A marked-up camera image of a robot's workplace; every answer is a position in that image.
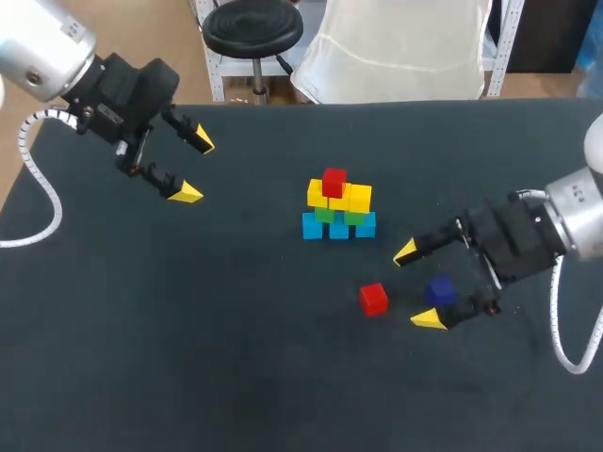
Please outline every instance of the white cable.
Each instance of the white cable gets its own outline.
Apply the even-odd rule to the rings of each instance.
[[[548,196],[545,191],[542,190],[520,190],[517,192],[521,199],[536,199],[536,200],[547,200]],[[601,342],[601,336],[603,336],[603,307],[599,312],[599,316],[596,319],[595,327],[591,333],[591,338],[588,341],[588,346],[584,351],[584,355],[580,360],[579,364],[573,364],[567,359],[563,352],[562,339],[559,335],[559,314],[558,314],[558,300],[559,300],[559,283],[562,275],[562,264],[563,256],[559,256],[555,261],[553,267],[553,274],[550,279],[550,332],[553,340],[553,349],[557,359],[568,372],[575,375],[583,374],[588,370],[593,358],[595,357],[596,351],[599,348]]]
[[[53,204],[54,215],[50,224],[44,229],[42,232],[37,233],[35,235],[31,235],[27,238],[20,238],[18,240],[0,240],[0,248],[17,248],[24,247],[26,245],[31,245],[36,242],[40,242],[46,237],[49,237],[54,231],[58,229],[58,225],[60,224],[63,218],[63,207],[60,204],[60,198],[58,194],[55,192],[53,187],[50,185],[48,180],[41,173],[38,166],[34,163],[33,158],[31,158],[31,154],[29,153],[29,149],[27,148],[27,135],[31,126],[45,119],[59,120],[72,129],[77,127],[77,118],[75,116],[70,115],[66,111],[57,110],[57,109],[48,109],[42,110],[34,113],[29,116],[23,124],[21,124],[21,130],[19,131],[19,153],[21,154],[21,158],[25,163],[25,166],[31,172],[31,175],[36,178],[36,181],[40,184],[42,189],[50,198],[50,202]]]

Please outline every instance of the white cloth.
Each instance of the white cloth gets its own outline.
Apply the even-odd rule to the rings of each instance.
[[[491,0],[328,0],[291,82],[321,104],[478,99],[490,7]]]

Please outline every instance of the red block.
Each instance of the red block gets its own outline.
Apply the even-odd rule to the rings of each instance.
[[[387,303],[387,294],[380,283],[365,285],[360,289],[360,305],[366,315],[384,314]]]
[[[348,174],[344,169],[327,168],[322,176],[322,196],[327,198],[343,198]]]

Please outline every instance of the yellow block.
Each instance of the yellow block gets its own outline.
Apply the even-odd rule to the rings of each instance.
[[[197,136],[200,137],[201,139],[204,139],[205,141],[207,141],[209,146],[211,146],[211,148],[209,148],[204,153],[211,153],[214,149],[216,149],[216,145],[214,144],[214,142],[211,140],[211,138],[209,137],[207,132],[205,132],[205,130],[202,128],[202,126],[200,124],[197,124]]]
[[[411,238],[408,241],[408,243],[406,245],[404,245],[404,248],[402,248],[400,251],[398,251],[398,254],[396,254],[394,256],[394,264],[396,264],[397,266],[400,266],[398,259],[400,257],[404,257],[409,254],[412,254],[415,251],[416,251],[416,243],[415,243],[415,240],[413,238]]]
[[[442,322],[440,322],[440,317],[438,316],[435,308],[431,308],[429,311],[425,311],[424,313],[411,317],[411,322],[418,327],[423,328],[437,328],[438,330],[448,329],[442,324]]]
[[[329,199],[322,196],[322,181],[320,179],[311,179],[308,186],[308,205],[310,207],[329,208]]]
[[[337,198],[329,198],[329,208],[331,210],[350,210],[350,194],[351,184],[346,184],[343,189],[343,198],[340,200]]]
[[[179,202],[196,202],[200,200],[204,195],[198,192],[194,186],[189,184],[187,181],[182,183],[182,188],[175,195],[171,195],[168,200],[179,201]]]
[[[370,210],[370,194],[372,186],[355,186],[352,184],[350,193],[350,212],[367,214]]]

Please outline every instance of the green block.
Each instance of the green block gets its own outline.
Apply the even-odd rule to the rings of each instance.
[[[335,222],[335,210],[323,209],[317,207],[314,211],[314,215],[317,221],[321,223],[334,223]]]
[[[356,212],[344,212],[343,222],[348,226],[362,226],[365,224],[367,214],[357,214]]]

